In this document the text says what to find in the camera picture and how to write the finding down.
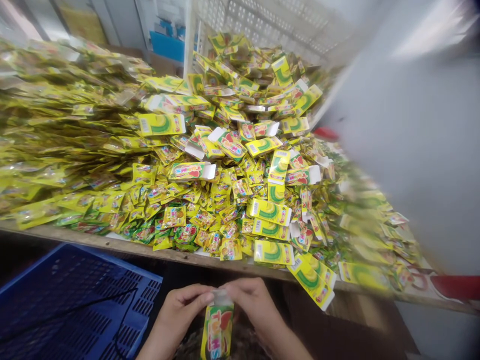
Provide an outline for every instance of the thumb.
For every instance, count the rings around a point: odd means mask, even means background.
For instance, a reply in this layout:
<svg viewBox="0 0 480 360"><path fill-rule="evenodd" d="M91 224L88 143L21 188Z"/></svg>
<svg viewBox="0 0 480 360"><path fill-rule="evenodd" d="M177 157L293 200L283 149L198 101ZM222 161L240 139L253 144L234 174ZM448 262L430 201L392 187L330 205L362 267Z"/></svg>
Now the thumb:
<svg viewBox="0 0 480 360"><path fill-rule="evenodd" d="M232 299L234 303L237 303L246 313L248 313L252 303L250 295L242 291L242 289L240 289L238 286L231 284L227 285L225 290L230 299Z"/></svg>
<svg viewBox="0 0 480 360"><path fill-rule="evenodd" d="M211 292L203 293L193 300L190 304L185 306L185 312L188 314L191 320L197 316L197 314L208 304L214 300L214 295Z"/></svg>

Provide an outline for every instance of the blue basket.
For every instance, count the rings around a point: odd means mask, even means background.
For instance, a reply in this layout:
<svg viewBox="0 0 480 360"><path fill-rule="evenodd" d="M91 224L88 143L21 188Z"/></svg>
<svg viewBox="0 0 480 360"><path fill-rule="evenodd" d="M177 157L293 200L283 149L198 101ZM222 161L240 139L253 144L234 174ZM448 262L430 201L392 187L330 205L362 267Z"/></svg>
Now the blue basket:
<svg viewBox="0 0 480 360"><path fill-rule="evenodd" d="M0 340L58 312L138 288L117 341L122 355L131 358L161 285L161 276L86 246L62 244L0 289ZM114 335L133 295L91 305L0 344L0 359L119 359Z"/></svg>

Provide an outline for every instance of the barcode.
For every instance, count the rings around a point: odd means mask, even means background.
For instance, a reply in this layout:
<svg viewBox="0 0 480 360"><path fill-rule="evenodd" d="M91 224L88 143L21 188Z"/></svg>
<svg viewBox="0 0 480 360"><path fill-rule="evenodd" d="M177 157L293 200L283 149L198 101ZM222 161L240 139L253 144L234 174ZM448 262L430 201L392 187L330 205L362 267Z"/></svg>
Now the barcode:
<svg viewBox="0 0 480 360"><path fill-rule="evenodd" d="M262 255L264 254L264 246L261 243L258 243L256 245L256 254L258 258L262 258Z"/></svg>
<svg viewBox="0 0 480 360"><path fill-rule="evenodd" d="M302 265L302 259L300 257L297 257L295 259L295 263L291 266L292 271L297 271L300 265Z"/></svg>
<svg viewBox="0 0 480 360"><path fill-rule="evenodd" d="M149 123L146 119L144 119L144 118L140 119L140 126L141 126L141 131L143 133L149 133L150 132Z"/></svg>
<svg viewBox="0 0 480 360"><path fill-rule="evenodd" d="M258 212L259 212L259 205L260 205L260 204L259 204L258 202L255 202L255 203L253 204L253 215L257 215L257 214L258 214Z"/></svg>
<svg viewBox="0 0 480 360"><path fill-rule="evenodd" d="M261 221L261 220L257 220L257 221L255 222L255 232L256 232L256 233L259 233L261 229L262 229L262 221Z"/></svg>

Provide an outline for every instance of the perforated metal panel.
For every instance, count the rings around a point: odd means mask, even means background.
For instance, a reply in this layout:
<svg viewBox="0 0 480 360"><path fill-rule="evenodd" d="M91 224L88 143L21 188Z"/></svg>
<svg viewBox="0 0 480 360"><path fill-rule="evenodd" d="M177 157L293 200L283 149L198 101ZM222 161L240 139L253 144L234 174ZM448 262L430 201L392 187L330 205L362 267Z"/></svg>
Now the perforated metal panel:
<svg viewBox="0 0 480 360"><path fill-rule="evenodd" d="M314 65L352 33L335 11L315 0L199 0L192 11L200 20L199 33L208 28L244 33L255 46L280 44Z"/></svg>

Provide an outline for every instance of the unfolded cardboard box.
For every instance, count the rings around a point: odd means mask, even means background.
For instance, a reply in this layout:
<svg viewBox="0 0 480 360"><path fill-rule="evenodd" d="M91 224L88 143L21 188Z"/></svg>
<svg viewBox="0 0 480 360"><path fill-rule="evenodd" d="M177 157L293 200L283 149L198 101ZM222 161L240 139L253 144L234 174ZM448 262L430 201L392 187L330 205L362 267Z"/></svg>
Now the unfolded cardboard box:
<svg viewBox="0 0 480 360"><path fill-rule="evenodd" d="M156 76L172 75L183 77L183 64L168 57L157 55L150 51L150 66L155 70Z"/></svg>

